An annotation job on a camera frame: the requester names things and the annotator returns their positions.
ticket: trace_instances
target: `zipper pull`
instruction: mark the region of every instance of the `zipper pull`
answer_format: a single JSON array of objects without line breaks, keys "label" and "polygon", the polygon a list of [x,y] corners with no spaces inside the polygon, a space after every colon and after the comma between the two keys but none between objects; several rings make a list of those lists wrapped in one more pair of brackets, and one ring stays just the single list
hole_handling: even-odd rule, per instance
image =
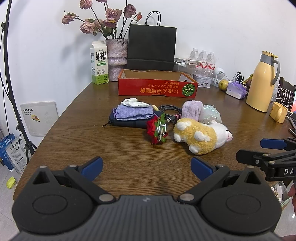
[{"label": "zipper pull", "polygon": [[109,124],[111,124],[111,122],[110,122],[110,121],[109,121],[108,123],[106,123],[106,124],[102,125],[102,127],[105,127],[105,126],[107,126],[107,125],[109,125]]}]

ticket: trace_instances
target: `yellow mug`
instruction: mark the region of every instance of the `yellow mug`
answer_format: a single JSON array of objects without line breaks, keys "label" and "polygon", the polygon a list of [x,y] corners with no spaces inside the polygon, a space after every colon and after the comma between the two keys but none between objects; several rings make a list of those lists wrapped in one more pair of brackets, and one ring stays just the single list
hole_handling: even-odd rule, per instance
[{"label": "yellow mug", "polygon": [[269,116],[275,121],[283,123],[287,113],[288,109],[285,106],[281,105],[278,102],[274,102]]}]

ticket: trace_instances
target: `textured ceramic vase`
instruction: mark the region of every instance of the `textured ceramic vase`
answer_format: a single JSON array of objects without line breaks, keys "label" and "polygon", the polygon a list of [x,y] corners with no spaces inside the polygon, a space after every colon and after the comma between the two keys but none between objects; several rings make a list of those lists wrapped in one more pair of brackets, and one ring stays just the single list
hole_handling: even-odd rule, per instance
[{"label": "textured ceramic vase", "polygon": [[118,81],[119,73],[127,64],[127,39],[108,39],[108,73],[109,81]]}]

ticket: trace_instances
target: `stuffed animal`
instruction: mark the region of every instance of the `stuffed animal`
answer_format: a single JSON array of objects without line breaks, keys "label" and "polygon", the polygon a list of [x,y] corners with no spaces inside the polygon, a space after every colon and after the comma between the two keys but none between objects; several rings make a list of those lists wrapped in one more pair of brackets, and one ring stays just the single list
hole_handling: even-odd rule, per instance
[{"label": "stuffed animal", "polygon": [[225,125],[215,120],[206,125],[193,119],[181,118],[174,127],[174,139],[186,142],[192,153],[202,155],[231,141],[232,134]]}]

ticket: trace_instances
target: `tiled floor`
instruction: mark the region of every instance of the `tiled floor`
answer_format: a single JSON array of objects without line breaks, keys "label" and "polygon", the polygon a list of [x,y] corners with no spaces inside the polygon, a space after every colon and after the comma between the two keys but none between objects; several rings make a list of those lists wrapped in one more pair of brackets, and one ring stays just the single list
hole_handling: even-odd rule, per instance
[{"label": "tiled floor", "polygon": [[[6,182],[11,176],[15,177],[17,181],[20,179],[16,171],[10,172],[5,166],[0,165],[0,241],[8,241],[18,233],[11,215],[12,196],[15,187],[12,189],[6,187]],[[280,221],[275,229],[275,233],[280,237],[296,234],[296,216],[293,214],[293,206],[290,202],[282,212]]]}]

